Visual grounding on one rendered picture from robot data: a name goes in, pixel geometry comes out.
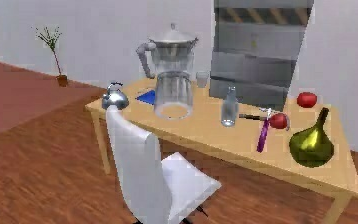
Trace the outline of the light wooden dining table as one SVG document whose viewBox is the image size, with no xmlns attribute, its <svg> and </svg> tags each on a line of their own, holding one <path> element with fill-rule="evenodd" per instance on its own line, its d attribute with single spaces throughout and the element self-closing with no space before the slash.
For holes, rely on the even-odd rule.
<svg viewBox="0 0 358 224">
<path fill-rule="evenodd" d="M 288 99 L 284 112 L 291 121 L 290 129 L 269 131 L 265 149 L 259 153 L 261 124 L 239 119 L 232 128 L 222 126 L 222 101 L 210 97 L 208 89 L 193 88 L 193 112 L 189 117 L 166 120 L 157 117 L 151 105 L 136 100 L 154 86 L 153 79 L 142 78 L 122 88 L 129 98 L 129 106 L 122 111 L 124 118 L 166 141 L 332 197 L 334 202 L 322 224 L 335 224 L 350 200 L 358 198 L 358 174 L 336 108 L 329 108 L 324 125 L 334 144 L 334 156 L 323 166 L 307 168 L 293 160 L 289 141 L 294 132 L 316 122 L 322 104 L 303 109 Z"/>
</svg>

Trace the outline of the white chair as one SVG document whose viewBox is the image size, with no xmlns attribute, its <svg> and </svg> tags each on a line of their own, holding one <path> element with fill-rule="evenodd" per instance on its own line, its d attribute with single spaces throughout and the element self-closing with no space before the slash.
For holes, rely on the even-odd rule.
<svg viewBox="0 0 358 224">
<path fill-rule="evenodd" d="M 180 224 L 221 187 L 178 152 L 162 158 L 157 136 L 117 107 L 106 123 L 124 201 L 141 224 Z"/>
</svg>

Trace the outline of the blue flat book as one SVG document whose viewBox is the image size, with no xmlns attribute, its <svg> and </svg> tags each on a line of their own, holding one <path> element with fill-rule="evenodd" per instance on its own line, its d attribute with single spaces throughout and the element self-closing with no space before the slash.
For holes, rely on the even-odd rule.
<svg viewBox="0 0 358 224">
<path fill-rule="evenodd" d="M 153 105 L 155 101 L 155 91 L 150 90 L 146 93 L 143 93 L 142 95 L 137 97 L 138 101 Z"/>
</svg>

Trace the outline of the clear glass pitcher with lid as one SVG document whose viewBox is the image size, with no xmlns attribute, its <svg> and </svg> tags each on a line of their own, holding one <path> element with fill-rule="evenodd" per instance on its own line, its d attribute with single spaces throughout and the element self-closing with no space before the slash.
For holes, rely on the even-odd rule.
<svg viewBox="0 0 358 224">
<path fill-rule="evenodd" d="M 171 23 L 168 31 L 138 46 L 136 53 L 145 76 L 156 79 L 154 112 L 157 116 L 177 120 L 192 113 L 190 75 L 197 42 L 197 37 L 179 31 Z"/>
</svg>

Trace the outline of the small clear glass cup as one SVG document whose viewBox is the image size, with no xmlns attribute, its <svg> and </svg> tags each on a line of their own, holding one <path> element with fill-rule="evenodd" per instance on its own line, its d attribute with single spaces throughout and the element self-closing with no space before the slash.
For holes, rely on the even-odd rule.
<svg viewBox="0 0 358 224">
<path fill-rule="evenodd" d="M 196 82 L 199 88 L 205 88 L 208 83 L 209 72 L 208 71 L 198 71 L 196 73 Z"/>
</svg>

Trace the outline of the clear glass bottle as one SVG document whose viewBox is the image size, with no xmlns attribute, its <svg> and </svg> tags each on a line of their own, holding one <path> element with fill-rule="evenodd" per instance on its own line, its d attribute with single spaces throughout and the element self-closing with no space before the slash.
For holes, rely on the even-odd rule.
<svg viewBox="0 0 358 224">
<path fill-rule="evenodd" d="M 236 88 L 234 86 L 230 86 L 221 107 L 221 124 L 225 127 L 234 126 L 237 113 L 238 101 L 236 98 Z"/>
</svg>

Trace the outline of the silver kettle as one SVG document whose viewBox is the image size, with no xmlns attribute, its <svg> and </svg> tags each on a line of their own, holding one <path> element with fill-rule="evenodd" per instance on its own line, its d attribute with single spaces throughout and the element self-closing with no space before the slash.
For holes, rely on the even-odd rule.
<svg viewBox="0 0 358 224">
<path fill-rule="evenodd" d="M 120 82 L 111 82 L 102 96 L 102 108 L 107 109 L 115 105 L 119 110 L 125 109 L 129 105 L 128 97 L 120 90 L 123 86 Z"/>
</svg>

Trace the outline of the grey chest of drawers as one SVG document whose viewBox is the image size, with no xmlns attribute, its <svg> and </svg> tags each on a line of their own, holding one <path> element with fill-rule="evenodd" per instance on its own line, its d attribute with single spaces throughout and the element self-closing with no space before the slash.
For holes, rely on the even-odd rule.
<svg viewBox="0 0 358 224">
<path fill-rule="evenodd" d="M 209 94 L 284 108 L 314 0 L 214 0 Z"/>
</svg>

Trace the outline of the red apple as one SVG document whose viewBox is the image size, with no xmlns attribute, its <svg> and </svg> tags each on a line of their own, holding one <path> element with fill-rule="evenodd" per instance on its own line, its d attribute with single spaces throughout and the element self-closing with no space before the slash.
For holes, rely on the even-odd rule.
<svg viewBox="0 0 358 224">
<path fill-rule="evenodd" d="M 283 113 L 277 113 L 271 116 L 270 126 L 276 129 L 287 129 L 289 127 L 288 117 Z"/>
<path fill-rule="evenodd" d="M 311 92 L 302 92 L 297 97 L 297 104 L 303 108 L 312 108 L 317 103 L 317 96 Z"/>
</svg>

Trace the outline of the green round vase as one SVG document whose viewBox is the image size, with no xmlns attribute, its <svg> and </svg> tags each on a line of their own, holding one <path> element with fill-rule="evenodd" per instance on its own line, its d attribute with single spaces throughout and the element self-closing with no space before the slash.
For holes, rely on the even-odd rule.
<svg viewBox="0 0 358 224">
<path fill-rule="evenodd" d="M 309 168 L 326 164 L 334 155 L 334 145 L 324 131 L 329 109 L 323 107 L 316 123 L 292 135 L 289 149 L 292 158 L 300 165 Z"/>
</svg>

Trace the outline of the thin potted house plant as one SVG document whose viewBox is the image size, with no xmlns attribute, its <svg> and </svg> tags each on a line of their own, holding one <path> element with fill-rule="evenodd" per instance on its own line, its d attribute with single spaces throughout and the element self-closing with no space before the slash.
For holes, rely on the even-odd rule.
<svg viewBox="0 0 358 224">
<path fill-rule="evenodd" d="M 53 30 L 51 30 L 47 26 L 43 27 L 42 29 L 36 28 L 35 36 L 40 39 L 51 50 L 53 54 L 55 65 L 58 71 L 58 74 L 56 75 L 58 85 L 60 87 L 67 87 L 68 78 L 65 74 L 62 73 L 59 58 L 56 52 L 56 47 L 61 37 L 61 32 L 59 31 L 59 28 L 56 27 Z"/>
</svg>

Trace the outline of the dark handled knife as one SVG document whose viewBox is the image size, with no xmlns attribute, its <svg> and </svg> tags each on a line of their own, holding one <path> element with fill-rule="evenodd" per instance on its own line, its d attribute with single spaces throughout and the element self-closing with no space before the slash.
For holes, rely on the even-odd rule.
<svg viewBox="0 0 358 224">
<path fill-rule="evenodd" d="M 251 120 L 260 120 L 260 121 L 267 120 L 267 117 L 265 117 L 265 116 L 250 115 L 250 114 L 239 114 L 239 118 L 251 119 Z"/>
</svg>

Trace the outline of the purple handled hammer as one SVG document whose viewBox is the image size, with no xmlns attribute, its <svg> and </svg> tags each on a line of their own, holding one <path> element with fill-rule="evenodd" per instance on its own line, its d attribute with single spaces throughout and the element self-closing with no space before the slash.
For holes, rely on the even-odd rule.
<svg viewBox="0 0 358 224">
<path fill-rule="evenodd" d="M 267 138 L 267 133 L 268 133 L 269 127 L 271 126 L 270 119 L 273 116 L 272 115 L 273 110 L 272 110 L 272 108 L 259 108 L 259 110 L 267 113 L 266 117 L 264 118 L 263 127 L 262 127 L 260 135 L 259 135 L 257 149 L 256 149 L 257 152 L 261 153 L 265 146 L 265 141 Z M 281 114 L 285 118 L 285 120 L 286 120 L 285 130 L 288 131 L 290 129 L 289 117 L 284 113 L 278 113 L 278 114 Z"/>
</svg>

